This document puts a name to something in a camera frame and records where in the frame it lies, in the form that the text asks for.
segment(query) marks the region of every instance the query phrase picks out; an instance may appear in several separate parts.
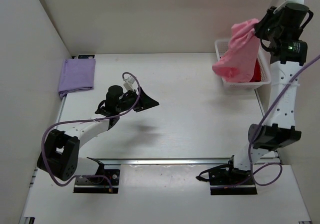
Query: plastic basket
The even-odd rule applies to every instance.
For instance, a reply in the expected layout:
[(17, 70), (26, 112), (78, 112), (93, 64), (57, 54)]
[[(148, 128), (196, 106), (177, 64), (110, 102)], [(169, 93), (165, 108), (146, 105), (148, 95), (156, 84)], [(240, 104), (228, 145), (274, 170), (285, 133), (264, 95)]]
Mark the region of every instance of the plastic basket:
[[(223, 40), (216, 40), (214, 42), (216, 57), (218, 60), (228, 50), (229, 40), (230, 39), (223, 39)], [(257, 59), (260, 64), (260, 70), (261, 70), (260, 82), (233, 83), (233, 82), (227, 82), (224, 78), (222, 78), (224, 87), (227, 89), (256, 89), (262, 85), (270, 84), (271, 82), (270, 68), (261, 48), (259, 49)]]

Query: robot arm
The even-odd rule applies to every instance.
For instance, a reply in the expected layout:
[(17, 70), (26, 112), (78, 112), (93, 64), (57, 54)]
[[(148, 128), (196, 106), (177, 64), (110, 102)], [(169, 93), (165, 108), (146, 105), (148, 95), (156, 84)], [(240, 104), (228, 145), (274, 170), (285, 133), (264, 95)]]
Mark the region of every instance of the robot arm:
[[(110, 130), (119, 121), (120, 114), (129, 110), (138, 95), (133, 89), (133, 78), (125, 80), (127, 92), (123, 93), (121, 86), (111, 86), (106, 94), (106, 99), (101, 101), (91, 117), (92, 122), (75, 124), (67, 131), (52, 130), (45, 140), (45, 156), (49, 167), (55, 177), (66, 181), (77, 175), (103, 174), (103, 165), (99, 161), (89, 158), (78, 158), (79, 149), (91, 139), (97, 137), (100, 133)], [(139, 89), (139, 100), (134, 106), (135, 112), (140, 112), (155, 106), (159, 103), (150, 98), (143, 89)], [(107, 120), (99, 120), (104, 117), (113, 117)], [(47, 172), (43, 156), (40, 154), (37, 162), (39, 169)]]
[[(306, 62), (307, 44), (300, 41), (299, 37), (304, 27), (312, 19), (313, 13), (303, 3), (304, 0), (286, 0), (278, 8), (271, 7), (267, 10), (265, 17), (255, 26), (255, 36), (260, 39), (263, 49), (271, 54), (269, 108), (289, 83), (292, 76)], [(266, 47), (262, 40), (269, 41), (269, 47)], [(288, 90), (277, 102), (260, 129), (256, 124), (250, 126), (248, 131), (249, 143), (239, 153), (232, 156), (228, 164), (217, 166), (201, 173), (208, 172), (209, 179), (204, 179), (201, 174), (197, 176), (198, 180), (210, 182), (211, 194), (248, 193), (247, 190), (232, 192), (229, 189), (226, 190), (226, 187), (254, 185), (251, 176), (252, 164), (255, 164), (268, 152), (286, 147), (300, 140), (301, 132), (295, 129), (294, 117), (295, 96), (298, 85), (298, 78), (290, 83)], [(249, 193), (256, 194), (257, 191), (249, 191)]]

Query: white tabletop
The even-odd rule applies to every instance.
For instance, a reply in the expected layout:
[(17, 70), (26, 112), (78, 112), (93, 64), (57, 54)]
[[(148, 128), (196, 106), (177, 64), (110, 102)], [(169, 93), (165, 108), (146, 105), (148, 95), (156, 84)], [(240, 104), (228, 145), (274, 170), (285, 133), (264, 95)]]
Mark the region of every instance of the white tabletop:
[[(42, 170), (25, 210), (34, 224), (298, 224), (310, 220), (290, 166), (258, 195), (210, 195), (209, 184), (196, 180), (206, 165), (122, 165), (118, 194), (73, 193), (73, 184), (58, 187)], [(259, 172), (269, 182), (279, 167)]]
[(121, 117), (81, 148), (94, 158), (229, 158), (262, 117), (255, 92), (228, 93), (212, 71), (215, 54), (96, 55), (94, 90), (68, 94), (61, 121), (89, 118), (122, 72), (135, 74), (160, 105)]

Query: purple cloth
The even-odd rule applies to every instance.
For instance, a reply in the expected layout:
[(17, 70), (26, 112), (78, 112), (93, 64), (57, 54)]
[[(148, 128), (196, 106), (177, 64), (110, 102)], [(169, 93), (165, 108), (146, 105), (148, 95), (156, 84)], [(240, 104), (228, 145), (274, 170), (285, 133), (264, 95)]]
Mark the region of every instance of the purple cloth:
[(68, 59), (62, 66), (58, 92), (62, 98), (67, 93), (94, 88), (95, 59)]

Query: pink cloth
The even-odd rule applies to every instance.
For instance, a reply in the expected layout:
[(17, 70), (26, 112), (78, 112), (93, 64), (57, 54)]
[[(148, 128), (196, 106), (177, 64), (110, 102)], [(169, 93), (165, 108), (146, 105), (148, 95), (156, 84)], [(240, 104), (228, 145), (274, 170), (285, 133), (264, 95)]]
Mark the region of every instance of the pink cloth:
[(250, 82), (252, 79), (260, 46), (260, 40), (254, 35), (254, 25), (258, 22), (252, 19), (232, 26), (228, 51), (212, 66), (226, 81)]

